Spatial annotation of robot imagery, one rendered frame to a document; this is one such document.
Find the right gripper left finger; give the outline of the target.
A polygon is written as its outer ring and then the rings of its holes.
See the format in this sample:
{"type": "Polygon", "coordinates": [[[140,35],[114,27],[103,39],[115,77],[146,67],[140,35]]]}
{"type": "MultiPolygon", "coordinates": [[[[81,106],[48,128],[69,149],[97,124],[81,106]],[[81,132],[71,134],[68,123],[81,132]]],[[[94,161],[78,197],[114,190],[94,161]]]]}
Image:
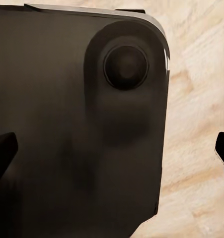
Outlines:
{"type": "Polygon", "coordinates": [[[14,132],[0,135],[0,180],[18,152],[18,143],[14,132]]]}

